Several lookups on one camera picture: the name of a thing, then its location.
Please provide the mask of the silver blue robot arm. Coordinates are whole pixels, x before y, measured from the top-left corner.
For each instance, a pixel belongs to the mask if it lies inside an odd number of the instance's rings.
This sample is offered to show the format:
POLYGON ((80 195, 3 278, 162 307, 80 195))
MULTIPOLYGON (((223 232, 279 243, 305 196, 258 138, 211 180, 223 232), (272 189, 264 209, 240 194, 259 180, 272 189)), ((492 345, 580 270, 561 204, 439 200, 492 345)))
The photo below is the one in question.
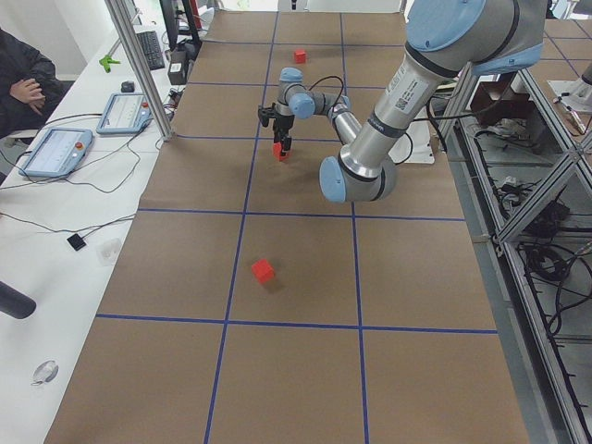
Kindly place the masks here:
POLYGON ((295 119, 325 116, 343 145, 319 169, 325 198, 333 203, 372 202, 388 196, 397 178, 389 155, 444 81, 467 64, 476 76, 512 73, 541 57, 547 14, 544 1, 416 1, 408 15, 403 61, 365 123, 342 93, 302 85, 302 72, 283 68, 277 100, 259 107, 262 126, 274 131, 274 154, 290 153, 295 119))

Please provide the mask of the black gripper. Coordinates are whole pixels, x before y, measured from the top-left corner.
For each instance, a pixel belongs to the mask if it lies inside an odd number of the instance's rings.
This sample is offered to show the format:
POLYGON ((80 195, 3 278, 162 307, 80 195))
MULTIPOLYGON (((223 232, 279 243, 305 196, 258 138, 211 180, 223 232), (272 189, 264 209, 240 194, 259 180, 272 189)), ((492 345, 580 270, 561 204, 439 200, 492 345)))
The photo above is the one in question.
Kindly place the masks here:
POLYGON ((282 140, 282 152, 287 154, 291 147, 291 137, 289 135, 294 124, 294 115, 287 105, 282 103, 273 103, 272 105, 275 105, 277 113, 273 125, 273 146, 280 146, 280 140, 282 140))

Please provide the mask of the person's hand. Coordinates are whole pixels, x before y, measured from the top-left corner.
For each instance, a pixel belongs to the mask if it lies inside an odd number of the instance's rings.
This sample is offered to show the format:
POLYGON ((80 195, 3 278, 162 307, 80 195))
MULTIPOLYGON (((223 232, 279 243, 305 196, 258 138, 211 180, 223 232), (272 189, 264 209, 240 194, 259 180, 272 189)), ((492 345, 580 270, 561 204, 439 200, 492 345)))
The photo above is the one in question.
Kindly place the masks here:
POLYGON ((45 105, 45 96, 41 85, 35 79, 19 80, 10 87, 9 94, 28 105, 31 110, 41 116, 45 105))

